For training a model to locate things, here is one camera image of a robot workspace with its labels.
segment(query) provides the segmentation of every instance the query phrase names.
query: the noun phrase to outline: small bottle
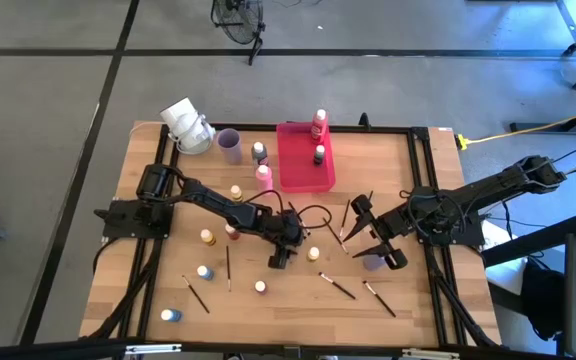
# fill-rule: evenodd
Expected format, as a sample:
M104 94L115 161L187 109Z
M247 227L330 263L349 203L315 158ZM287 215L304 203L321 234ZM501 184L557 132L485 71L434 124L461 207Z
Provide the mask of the small bottle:
M266 293L266 290L268 290L268 287L266 287L266 283L265 283L265 282L259 280L259 281L257 281L257 282L255 283L255 290L256 290L259 294L263 295L263 294Z
M202 279L212 280L212 278L215 276L215 272L207 266L201 265L197 268L197 275L199 275Z
M228 237L230 238L230 240L237 240L239 239L239 236L241 235L241 233L239 231L237 231L237 229L235 229L234 227L226 224L226 234L228 234Z
M260 165L268 166L268 151L264 144L260 142L254 143L250 152L252 153L252 162L255 164L255 169Z
M323 145L317 145L317 148L315 148L315 159L313 160L315 165L321 165L324 162L325 153L326 148Z
M208 246L213 246L217 242L217 238L213 235L210 230L203 229L201 230L201 241L203 241Z
M266 165L260 165L255 171L259 191L272 190L272 170Z
M328 113L324 109L319 109L312 118L312 128L310 129L312 142L315 144L321 144L324 141L327 128Z
M244 201L244 195L241 193L241 189L237 185L233 185L230 188L230 196L236 203Z
M317 259L319 259L319 249L313 246L308 250L308 260L315 261Z
M181 311L175 309L164 309L161 312L161 320L168 322L177 322L181 320Z

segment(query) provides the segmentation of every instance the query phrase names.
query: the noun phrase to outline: black floor line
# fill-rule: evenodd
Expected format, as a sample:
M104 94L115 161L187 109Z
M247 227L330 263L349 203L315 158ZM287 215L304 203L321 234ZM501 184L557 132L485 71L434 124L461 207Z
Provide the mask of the black floor line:
M365 56L365 57L468 57L559 60L565 49L261 49L258 56ZM86 49L0 48L0 56L95 57L95 56L248 56L249 49Z
M126 48L126 42L128 41L128 36L130 35L130 30L135 20L138 6L139 0L131 0L128 13L126 14L126 20L124 21L124 26L117 42L116 50L118 51ZM90 129L86 135L57 223L53 229L49 243L50 245L48 247L49 250L47 251L47 256L44 258L40 280L35 284L35 288L33 289L34 296L31 297L32 303L30 303L27 311L28 316L26 317L25 326L21 333L20 345L30 345L35 342L37 331L41 325L41 318L46 308L48 297L50 296L50 290L52 289L59 268L59 262L66 246L70 226L72 225L72 220L75 216L79 196L81 195L84 180L88 172L88 165L90 164L95 144L99 137L99 131L101 130L106 108L108 107L108 101L110 100L112 88L115 84L115 79L117 78L121 59L122 57L120 55L115 55L110 62L110 67L99 96L97 110L95 111Z

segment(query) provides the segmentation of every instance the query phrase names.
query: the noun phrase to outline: pink container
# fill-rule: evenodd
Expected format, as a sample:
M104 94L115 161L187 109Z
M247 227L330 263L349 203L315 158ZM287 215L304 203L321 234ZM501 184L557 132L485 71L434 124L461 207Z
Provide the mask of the pink container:
M312 123L283 123L277 125L279 155L279 184L288 193L326 192L335 185L330 131L323 134L326 148L324 162L313 164L317 144L312 142Z

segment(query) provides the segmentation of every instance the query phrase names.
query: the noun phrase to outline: wooden table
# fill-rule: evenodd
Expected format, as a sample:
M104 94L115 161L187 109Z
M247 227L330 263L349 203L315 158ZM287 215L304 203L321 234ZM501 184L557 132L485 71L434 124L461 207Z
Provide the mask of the wooden table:
M135 189L144 166L153 162L159 126L137 130L124 161L116 196L135 198ZM435 169L439 185L452 189L463 185L457 149L450 129L429 129ZM268 147L274 171L275 188L279 189L276 135L274 132L241 132L244 163L227 165L216 146L200 156L181 155L178 166L186 176L199 179L204 185L229 195L232 185L239 185L244 197L256 194L256 180L249 149L255 141ZM338 231L346 201L360 193L374 191L375 215L400 203L400 190L411 190L413 179L406 136L394 134L333 133L332 146L336 184L328 193L283 194L299 210L309 204L326 206L333 214L332 226ZM418 146L422 169L423 155ZM259 201L278 208L272 194ZM308 225L322 223L323 212L317 209L304 213ZM149 340L233 344L300 344L317 346L365 347L434 347L436 330L428 285L428 273L422 247L414 234L393 240L408 258L401 270L382 267L366 271L361 259L346 255L328 229L312 231L312 236L298 249L299 255L289 260L285 270L267 267L274 246L250 235L237 241L224 232L225 221L193 204L176 205L170 238L163 246L157 275L152 312L148 324ZM346 232L354 225L352 210ZM210 229L217 244L202 243L199 233ZM366 232L346 243L350 254L376 244ZM232 292L226 283L226 245L230 247ZM317 246L321 257L308 262L307 250ZM120 240L109 247L99 260L81 335L96 330L124 295L128 282L135 240ZM487 335L500 342L499 332L481 258L472 250L451 246L459 295L477 323ZM215 270L215 278L206 281L197 275L199 265ZM336 280L357 300L352 300L318 276L323 271ZM210 309L204 312L183 282L185 274ZM362 285L368 280L397 314L392 318L375 297ZM263 280L266 295L257 294L254 283ZM134 335L141 300L133 310L129 334ZM443 301L449 339L454 339L450 306ZM181 310L179 323L164 322L164 308Z

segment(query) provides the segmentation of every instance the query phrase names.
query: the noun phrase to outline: concrete floor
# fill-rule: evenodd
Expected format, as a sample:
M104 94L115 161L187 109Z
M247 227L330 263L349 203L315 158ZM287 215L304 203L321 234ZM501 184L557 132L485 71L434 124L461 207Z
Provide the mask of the concrete floor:
M280 2L289 5L265 2L267 48L563 50L573 41L557 7L547 2L449 0L439 7L432 0L374 0L370 6L304 0L288 8ZM0 47L113 48L128 4L0 0ZM208 12L208 1L142 1L128 47L237 48L209 23ZM109 61L0 58L0 226L9 233L0 241L0 346L15 341ZM576 114L576 91L569 88L576 61L261 57L253 67L244 61L123 59L38 341L77 337L102 228L92 210L105 208L114 193L132 123L158 121L163 107L185 96L214 122L301 121L325 107L335 124L356 124L365 111L375 125L447 126L469 138L504 132L513 121ZM466 180L474 181L527 155L557 157L574 148L575 136L518 136L473 145L461 161ZM576 155L560 166L575 164ZM575 215L576 175L555 193L513 200L510 209L513 219L544 225ZM501 207L493 214L503 217ZM552 351L517 336L526 324L516 314L498 316L506 345Z

